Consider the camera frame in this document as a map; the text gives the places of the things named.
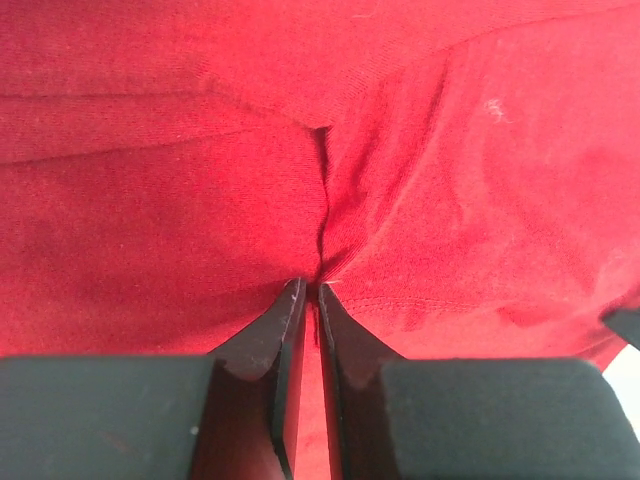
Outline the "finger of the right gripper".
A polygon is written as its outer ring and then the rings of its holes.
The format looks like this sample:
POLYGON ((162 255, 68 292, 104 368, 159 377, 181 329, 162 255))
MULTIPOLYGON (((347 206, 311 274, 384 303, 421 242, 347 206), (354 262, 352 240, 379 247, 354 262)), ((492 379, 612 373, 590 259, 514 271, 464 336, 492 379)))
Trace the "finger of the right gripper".
POLYGON ((605 326, 636 350, 640 349, 640 311, 638 308, 619 308, 605 314, 605 326))

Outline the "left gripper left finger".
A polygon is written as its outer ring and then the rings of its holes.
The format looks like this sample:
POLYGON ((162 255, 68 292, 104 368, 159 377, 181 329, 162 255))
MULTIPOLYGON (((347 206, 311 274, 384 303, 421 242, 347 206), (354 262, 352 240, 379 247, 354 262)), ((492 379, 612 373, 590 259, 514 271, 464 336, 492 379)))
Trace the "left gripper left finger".
POLYGON ((289 479, 306 285, 204 355, 1 362, 5 479, 289 479))

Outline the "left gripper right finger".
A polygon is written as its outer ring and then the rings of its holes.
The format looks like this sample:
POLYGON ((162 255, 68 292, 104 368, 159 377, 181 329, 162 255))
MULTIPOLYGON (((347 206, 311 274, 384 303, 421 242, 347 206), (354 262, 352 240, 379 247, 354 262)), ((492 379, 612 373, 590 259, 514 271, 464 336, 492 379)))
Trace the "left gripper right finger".
POLYGON ((319 291, 334 479, 635 479, 639 442, 576 358, 410 360, 319 291))

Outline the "red t-shirt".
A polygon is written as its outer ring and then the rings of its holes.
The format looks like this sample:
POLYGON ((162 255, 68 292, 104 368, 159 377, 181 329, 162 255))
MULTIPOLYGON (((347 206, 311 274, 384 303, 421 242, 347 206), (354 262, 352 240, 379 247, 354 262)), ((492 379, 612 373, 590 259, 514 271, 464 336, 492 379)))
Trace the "red t-shirt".
POLYGON ((409 357, 607 368, 638 3, 2 3, 3 355, 203 353, 295 277, 409 357))

